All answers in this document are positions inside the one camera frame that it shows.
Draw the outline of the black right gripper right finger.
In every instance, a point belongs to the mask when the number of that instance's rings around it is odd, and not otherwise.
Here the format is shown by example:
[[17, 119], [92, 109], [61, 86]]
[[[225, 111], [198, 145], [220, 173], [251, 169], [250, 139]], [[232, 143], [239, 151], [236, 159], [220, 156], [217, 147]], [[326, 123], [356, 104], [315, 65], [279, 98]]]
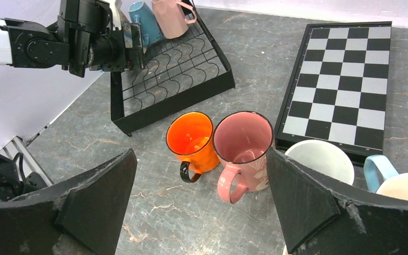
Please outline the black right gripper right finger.
[[408, 254], [408, 201], [340, 182], [273, 148], [266, 158], [290, 254]]

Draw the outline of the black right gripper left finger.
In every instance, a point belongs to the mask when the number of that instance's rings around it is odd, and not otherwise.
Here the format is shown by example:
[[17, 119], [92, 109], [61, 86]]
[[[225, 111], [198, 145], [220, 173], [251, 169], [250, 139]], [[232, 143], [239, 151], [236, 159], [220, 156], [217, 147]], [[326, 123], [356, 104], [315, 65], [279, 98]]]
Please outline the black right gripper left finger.
[[132, 149], [0, 201], [0, 254], [114, 254], [137, 170]]

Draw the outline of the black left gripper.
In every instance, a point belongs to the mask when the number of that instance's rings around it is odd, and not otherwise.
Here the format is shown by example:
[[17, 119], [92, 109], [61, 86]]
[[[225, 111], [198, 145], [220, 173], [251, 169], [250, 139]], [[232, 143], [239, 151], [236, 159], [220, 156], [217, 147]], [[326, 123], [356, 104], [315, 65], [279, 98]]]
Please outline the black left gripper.
[[138, 71], [145, 67], [140, 28], [114, 30], [110, 38], [94, 37], [90, 41], [88, 68], [104, 72]]

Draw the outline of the salmon pink mug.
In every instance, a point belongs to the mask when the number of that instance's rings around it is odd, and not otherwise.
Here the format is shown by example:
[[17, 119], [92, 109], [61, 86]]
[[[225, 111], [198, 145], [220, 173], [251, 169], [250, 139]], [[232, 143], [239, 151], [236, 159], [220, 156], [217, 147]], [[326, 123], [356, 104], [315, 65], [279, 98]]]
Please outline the salmon pink mug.
[[286, 150], [285, 155], [302, 165], [353, 185], [354, 166], [348, 155], [339, 147], [325, 141], [305, 140]]

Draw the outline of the light blue mug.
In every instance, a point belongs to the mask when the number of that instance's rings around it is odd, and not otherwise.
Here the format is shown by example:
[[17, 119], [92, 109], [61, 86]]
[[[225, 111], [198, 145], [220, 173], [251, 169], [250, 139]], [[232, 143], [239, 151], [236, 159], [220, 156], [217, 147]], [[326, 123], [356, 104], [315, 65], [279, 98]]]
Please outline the light blue mug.
[[408, 201], [408, 173], [398, 173], [386, 156], [368, 156], [363, 172], [370, 192]]

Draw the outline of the pink floral mug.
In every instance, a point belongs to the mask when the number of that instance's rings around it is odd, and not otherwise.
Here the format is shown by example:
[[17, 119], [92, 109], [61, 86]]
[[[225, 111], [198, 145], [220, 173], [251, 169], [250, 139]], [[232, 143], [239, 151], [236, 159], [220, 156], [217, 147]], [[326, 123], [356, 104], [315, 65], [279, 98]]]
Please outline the pink floral mug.
[[217, 193], [226, 203], [238, 202], [246, 192], [269, 187], [266, 152], [274, 145], [271, 123], [263, 115], [240, 111], [223, 118], [212, 145], [224, 166]]

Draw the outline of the orange cup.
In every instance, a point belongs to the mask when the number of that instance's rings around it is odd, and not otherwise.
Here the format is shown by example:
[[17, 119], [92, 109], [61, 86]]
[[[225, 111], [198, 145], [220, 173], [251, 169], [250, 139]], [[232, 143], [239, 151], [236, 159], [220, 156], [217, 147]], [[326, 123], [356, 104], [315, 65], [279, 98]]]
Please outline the orange cup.
[[203, 173], [219, 165], [213, 135], [213, 122], [202, 112], [182, 114], [171, 123], [166, 132], [166, 145], [181, 162], [182, 181], [194, 183]]

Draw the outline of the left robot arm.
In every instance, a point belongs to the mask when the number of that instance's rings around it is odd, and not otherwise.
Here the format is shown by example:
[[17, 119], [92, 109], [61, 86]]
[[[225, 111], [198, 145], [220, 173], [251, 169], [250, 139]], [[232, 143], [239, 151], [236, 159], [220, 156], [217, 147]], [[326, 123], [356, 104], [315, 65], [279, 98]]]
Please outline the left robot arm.
[[78, 77], [86, 69], [140, 70], [146, 61], [141, 29], [129, 24], [127, 43], [120, 1], [61, 1], [56, 22], [0, 19], [0, 65], [48, 69], [59, 65]]

